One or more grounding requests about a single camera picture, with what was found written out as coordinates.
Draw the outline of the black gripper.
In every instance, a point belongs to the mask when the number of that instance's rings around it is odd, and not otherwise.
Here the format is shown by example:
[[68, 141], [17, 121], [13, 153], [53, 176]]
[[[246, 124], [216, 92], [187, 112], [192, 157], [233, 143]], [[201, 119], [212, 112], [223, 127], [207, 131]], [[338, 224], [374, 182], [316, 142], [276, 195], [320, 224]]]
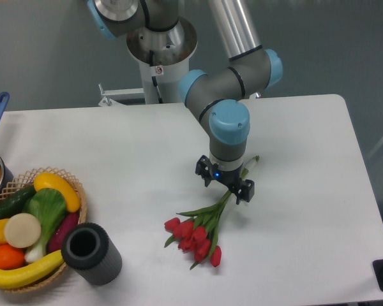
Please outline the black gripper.
[[255, 194], [254, 181], [241, 179], [242, 167], [220, 170], [217, 164], [211, 164], [208, 157], [202, 155], [196, 163], [195, 174], [201, 176], [205, 187], [214, 180], [226, 186], [236, 196], [236, 205], [239, 205], [242, 201], [249, 203]]

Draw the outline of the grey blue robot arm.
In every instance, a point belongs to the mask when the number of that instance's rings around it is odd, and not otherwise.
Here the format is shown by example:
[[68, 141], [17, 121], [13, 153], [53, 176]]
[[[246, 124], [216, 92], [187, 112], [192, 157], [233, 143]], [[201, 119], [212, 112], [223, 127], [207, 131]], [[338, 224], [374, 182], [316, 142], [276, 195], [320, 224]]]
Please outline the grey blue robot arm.
[[229, 59], [229, 66], [214, 76], [189, 68], [197, 33], [180, 16], [177, 1], [87, 2], [104, 36], [126, 37], [140, 68], [145, 102], [183, 103], [207, 133], [209, 155], [197, 161], [196, 174], [247, 202], [255, 184], [242, 177], [250, 131], [243, 99], [277, 83], [283, 66], [274, 50], [263, 48], [244, 1], [211, 1], [209, 6]]

